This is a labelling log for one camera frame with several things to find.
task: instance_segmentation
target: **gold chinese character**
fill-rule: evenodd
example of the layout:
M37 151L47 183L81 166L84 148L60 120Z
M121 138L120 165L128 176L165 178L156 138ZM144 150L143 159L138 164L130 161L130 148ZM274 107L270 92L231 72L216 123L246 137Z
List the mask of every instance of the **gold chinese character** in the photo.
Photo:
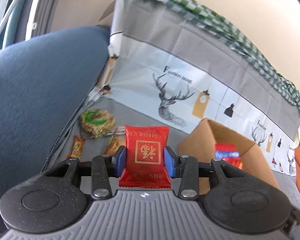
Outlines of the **gold chinese character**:
M149 147L148 145L144 144L141 146L140 151L143 153L143 157L144 159L146 159L148 156L150 156L150 159L153 160L153 156L155 155L155 148L153 148L153 146L151 145L151 147Z

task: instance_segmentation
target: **snack package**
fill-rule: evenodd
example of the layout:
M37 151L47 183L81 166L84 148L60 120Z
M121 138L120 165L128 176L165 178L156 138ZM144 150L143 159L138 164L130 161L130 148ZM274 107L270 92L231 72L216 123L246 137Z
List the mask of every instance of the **snack package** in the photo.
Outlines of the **snack package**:
M119 186L171 188L163 158L169 127L126 125L125 131L126 165L119 179Z
M215 144L216 157L242 169L242 160L237 147L233 144Z
M72 158L72 157L77 157L80 159L84 142L85 142L85 139L81 139L79 136L74 135L73 136L73 144L72 144L72 152L71 152L71 155L69 155L67 157L67 159Z
M94 138L108 134L114 126L114 117L106 110L90 109L81 116L81 127Z
M105 154L114 155L121 145L126 145L126 140L124 136L115 136L109 143Z

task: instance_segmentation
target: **blue upholstery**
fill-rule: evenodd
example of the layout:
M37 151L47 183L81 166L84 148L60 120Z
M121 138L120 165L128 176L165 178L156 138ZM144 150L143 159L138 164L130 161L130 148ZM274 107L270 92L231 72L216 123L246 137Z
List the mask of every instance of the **blue upholstery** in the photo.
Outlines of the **blue upholstery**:
M108 30L80 27L0 51L0 197L40 172L100 75L108 45Z

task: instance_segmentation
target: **beige wall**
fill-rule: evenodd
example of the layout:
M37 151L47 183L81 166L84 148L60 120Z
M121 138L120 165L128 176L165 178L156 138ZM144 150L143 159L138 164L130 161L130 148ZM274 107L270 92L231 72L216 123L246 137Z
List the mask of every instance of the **beige wall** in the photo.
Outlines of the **beige wall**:
M113 0L60 0L52 30L95 25ZM235 24L300 90L298 0L197 0Z

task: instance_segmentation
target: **orange bag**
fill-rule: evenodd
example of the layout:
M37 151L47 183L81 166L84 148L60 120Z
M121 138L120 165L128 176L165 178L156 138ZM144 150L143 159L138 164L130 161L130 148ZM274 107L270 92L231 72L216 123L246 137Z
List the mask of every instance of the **orange bag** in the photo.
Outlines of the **orange bag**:
M171 188L163 158L169 127L126 125L125 131L126 165L119 179L119 186Z

